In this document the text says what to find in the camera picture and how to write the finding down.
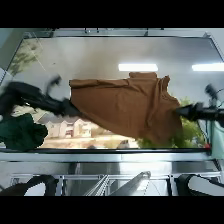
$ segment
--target metal frame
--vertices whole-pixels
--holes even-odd
[[[176,38],[207,38],[210,39],[213,45],[216,47],[221,59],[224,61],[224,55],[221,52],[217,42],[214,40],[210,33],[204,31],[167,31],[167,30],[147,30],[147,35],[145,35],[145,30],[141,30],[142,35],[137,35],[137,37],[147,38],[147,37],[176,37]],[[114,32],[120,33],[120,35],[113,35]],[[51,38],[53,34],[59,34],[60,36],[69,37],[133,37],[134,33],[139,32],[139,30],[106,30],[99,32],[85,33],[85,31],[43,31],[43,32],[26,32],[20,42],[22,43],[24,38]],[[13,60],[17,50],[20,47],[18,45],[11,61]],[[177,152],[174,149],[162,149],[158,151],[145,149],[145,150],[108,150],[104,151],[76,151],[74,154],[72,151],[68,152],[67,149],[42,149],[35,150],[31,153],[15,153],[12,150],[2,149],[0,150],[0,160],[1,161],[29,161],[29,162],[152,162],[152,161],[206,161],[212,160],[213,158],[209,152],[203,149],[183,149],[183,151]]]
[[[178,178],[181,174],[195,174],[201,177],[211,178],[217,177],[218,182],[224,184],[223,172],[199,172],[199,173],[176,173],[170,175],[151,175],[149,180],[168,180],[170,182],[170,194],[171,196],[178,196],[175,178]],[[33,176],[39,176],[41,174],[12,174],[10,186],[19,183],[20,179],[32,178]],[[135,175],[52,175],[55,179],[58,179],[55,196],[62,196],[64,180],[98,180],[98,182],[84,194],[84,196],[109,196],[111,194],[110,187],[115,180],[130,181],[134,180]]]

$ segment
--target dark green cloth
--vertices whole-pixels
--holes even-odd
[[[47,134],[46,126],[34,123],[28,113],[0,122],[0,142],[4,142],[8,149],[33,150],[43,144]]]

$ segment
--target brown t-shirt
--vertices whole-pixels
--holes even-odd
[[[90,121],[116,134],[166,143],[182,124],[176,98],[167,92],[169,76],[131,72],[121,80],[70,80],[71,102]]]

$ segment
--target white light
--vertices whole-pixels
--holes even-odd
[[[158,71],[156,64],[119,64],[119,71],[126,72],[155,72]]]
[[[192,65],[192,69],[195,72],[221,72],[224,71],[224,63]]]

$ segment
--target brown cloth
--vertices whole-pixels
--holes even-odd
[[[166,143],[182,130],[176,98],[167,92],[169,76],[129,73],[121,80],[70,80],[71,102],[90,121],[116,134]]]

